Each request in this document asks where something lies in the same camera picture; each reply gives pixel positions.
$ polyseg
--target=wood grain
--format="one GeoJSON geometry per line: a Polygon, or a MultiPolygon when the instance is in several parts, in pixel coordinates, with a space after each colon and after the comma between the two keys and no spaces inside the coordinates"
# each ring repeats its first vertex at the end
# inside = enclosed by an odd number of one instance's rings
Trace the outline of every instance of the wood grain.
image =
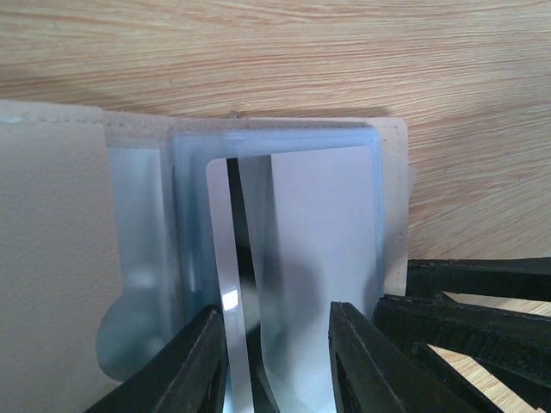
{"type": "Polygon", "coordinates": [[[3,0],[0,97],[399,116],[418,169],[412,257],[548,256],[550,21],[548,0],[3,0]]]}

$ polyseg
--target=wooden surface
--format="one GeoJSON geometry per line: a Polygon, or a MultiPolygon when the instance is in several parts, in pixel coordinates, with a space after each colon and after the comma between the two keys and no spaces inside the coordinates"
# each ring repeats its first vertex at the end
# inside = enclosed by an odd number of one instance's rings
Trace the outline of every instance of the wooden surface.
{"type": "Polygon", "coordinates": [[[412,257],[551,255],[551,2],[334,3],[3,0],[0,98],[399,116],[412,257]]]}

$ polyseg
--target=wooden table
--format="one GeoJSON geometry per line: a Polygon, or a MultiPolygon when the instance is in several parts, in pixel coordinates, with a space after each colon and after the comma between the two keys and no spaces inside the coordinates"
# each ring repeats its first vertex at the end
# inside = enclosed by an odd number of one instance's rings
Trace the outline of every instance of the wooden table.
{"type": "Polygon", "coordinates": [[[334,3],[4,0],[0,98],[399,116],[418,173],[411,257],[551,255],[551,3],[334,3]]]}

